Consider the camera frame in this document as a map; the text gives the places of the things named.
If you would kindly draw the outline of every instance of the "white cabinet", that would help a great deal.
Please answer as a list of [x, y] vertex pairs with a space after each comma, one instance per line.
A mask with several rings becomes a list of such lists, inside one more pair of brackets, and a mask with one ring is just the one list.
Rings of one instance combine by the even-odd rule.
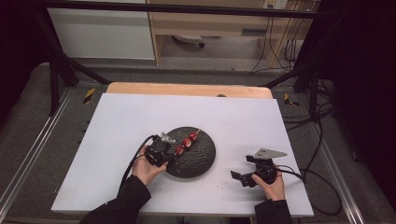
[[69, 57], [154, 60], [147, 12], [49, 8], [49, 14]]

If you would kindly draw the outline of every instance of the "red object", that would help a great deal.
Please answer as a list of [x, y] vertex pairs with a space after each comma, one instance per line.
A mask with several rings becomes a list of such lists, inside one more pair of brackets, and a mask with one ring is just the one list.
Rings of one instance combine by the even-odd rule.
[[190, 140], [190, 138], [185, 138], [185, 139], [183, 140], [183, 145], [184, 145], [185, 147], [190, 147], [190, 146], [191, 146], [191, 140]]
[[190, 133], [190, 139], [191, 141], [195, 141], [197, 139], [197, 133]]
[[184, 147], [183, 146], [178, 146], [176, 147], [176, 154], [180, 155], [181, 153], [183, 153], [184, 151]]

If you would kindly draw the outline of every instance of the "gray floor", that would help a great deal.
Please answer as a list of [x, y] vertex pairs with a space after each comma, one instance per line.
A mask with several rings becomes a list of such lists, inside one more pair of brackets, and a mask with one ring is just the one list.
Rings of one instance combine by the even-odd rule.
[[[91, 64], [92, 70], [103, 77], [117, 81], [170, 82], [194, 84], [223, 84], [257, 86], [279, 77], [284, 69], [262, 71], [250, 74], [261, 52], [257, 40], [244, 38], [205, 38], [205, 47], [182, 44], [168, 37], [165, 39], [163, 62], [161, 65], [148, 62], [110, 63], [107, 66]], [[258, 69], [266, 68], [261, 62]], [[83, 75], [81, 85], [72, 90], [62, 116], [53, 129], [46, 145], [42, 148], [35, 165], [27, 176], [19, 194], [9, 208], [7, 223], [15, 218], [25, 219], [25, 223], [61, 223], [60, 220], [75, 220], [81, 216], [65, 216], [52, 213], [50, 207], [56, 197], [55, 190], [62, 185], [67, 170], [78, 150], [84, 130], [106, 86], [96, 85], [95, 94], [89, 104], [82, 103], [91, 80]], [[283, 116], [306, 115], [302, 106], [284, 104], [285, 92], [292, 101], [301, 101], [307, 94], [294, 94], [290, 88], [295, 80], [282, 83], [273, 89]], [[8, 183], [18, 171], [24, 157], [45, 125], [50, 111], [49, 72], [46, 66], [37, 67], [25, 88], [21, 100], [10, 112], [6, 123], [0, 129], [0, 192], [5, 192]], [[322, 121], [326, 143], [346, 180], [365, 223], [396, 223], [394, 211], [371, 177], [364, 163], [353, 161], [346, 133], [340, 128], [337, 117], [326, 117]], [[310, 125], [288, 132], [294, 154], [300, 168], [305, 168], [317, 145]], [[329, 181], [331, 177], [318, 154], [312, 170]], [[325, 210], [337, 208], [337, 198], [327, 185], [312, 175], [307, 176], [306, 185], [311, 202]], [[314, 217], [305, 217], [303, 223], [349, 223], [343, 210], [337, 216], [326, 216], [315, 211]]]

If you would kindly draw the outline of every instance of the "metal rail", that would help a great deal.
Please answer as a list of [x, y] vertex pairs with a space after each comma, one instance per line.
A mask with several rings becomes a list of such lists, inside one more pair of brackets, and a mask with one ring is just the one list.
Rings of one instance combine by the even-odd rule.
[[53, 128], [55, 127], [62, 113], [64, 112], [64, 109], [66, 108], [70, 95], [73, 91], [74, 88], [69, 88], [64, 92], [64, 95], [61, 98], [59, 109], [53, 116], [49, 117], [37, 139], [30, 148], [25, 159], [23, 160], [17, 173], [14, 175], [3, 195], [1, 196], [0, 223], [2, 223], [3, 219], [6, 217], [6, 214], [12, 203], [14, 202], [15, 198], [17, 197], [18, 192], [20, 191], [24, 181], [32, 170], [32, 167], [35, 165], [35, 161], [40, 155], [40, 152], [43, 149], [44, 145], [47, 143], [47, 140], [49, 139]]
[[[299, 102], [301, 103], [303, 110], [308, 114], [308, 102], [305, 97], [299, 97]], [[318, 124], [311, 122], [311, 129], [314, 132], [316, 140], [319, 139], [319, 127]], [[338, 168], [337, 162], [335, 161], [332, 153], [326, 143], [326, 140], [323, 138], [321, 147], [320, 147], [320, 155], [323, 159], [323, 162], [329, 172], [330, 178], [335, 186], [335, 188], [340, 193], [341, 199], [343, 201], [344, 210], [346, 212], [346, 216], [349, 219], [351, 224], [364, 224], [363, 216], [361, 215], [361, 210], [357, 206], [355, 199], [347, 182], [345, 181], [340, 169]]]

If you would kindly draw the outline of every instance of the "black pole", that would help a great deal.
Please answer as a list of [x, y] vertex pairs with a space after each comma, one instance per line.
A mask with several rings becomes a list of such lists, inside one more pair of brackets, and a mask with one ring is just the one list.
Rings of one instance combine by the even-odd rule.
[[64, 0], [35, 0], [34, 4], [41, 7], [89, 9], [89, 10], [112, 10], [112, 11], [143, 11], [143, 12], [169, 12], [187, 14], [213, 14], [234, 15], [252, 17], [275, 17], [275, 18], [301, 18], [301, 19], [329, 19], [333, 16], [328, 12], [296, 11], [266, 8], [246, 7], [203, 7], [186, 5], [165, 4], [137, 4], [137, 3], [108, 3], [87, 1], [64, 1]]
[[316, 68], [314, 70], [314, 73], [312, 74], [312, 80], [311, 80], [311, 91], [309, 92], [309, 115], [311, 118], [314, 120], [314, 122], [317, 122], [320, 116], [317, 114], [317, 101], [318, 101], [318, 69]]
[[43, 43], [46, 45], [45, 48], [47, 49], [47, 53], [51, 59], [55, 60], [56, 69], [64, 80], [64, 84], [66, 86], [76, 86], [78, 84], [78, 79], [69, 64], [64, 60], [64, 51], [62, 50], [62, 46], [45, 20], [43, 10], [46, 9], [43, 7], [34, 7], [32, 8], [32, 14], [36, 24], [42, 31], [43, 38], [45, 38]]
[[85, 75], [95, 79], [96, 81], [100, 82], [101, 84], [107, 85], [107, 84], [110, 84], [112, 82], [112, 81], [109, 81], [109, 80], [105, 79], [104, 77], [101, 77], [101, 76], [97, 75], [96, 73], [94, 73], [90, 69], [84, 67], [83, 65], [81, 65], [78, 62], [76, 62], [75, 60], [71, 59], [67, 55], [64, 55], [64, 58], [70, 63], [70, 65], [75, 67], [77, 70], [79, 70], [80, 72], [84, 73]]

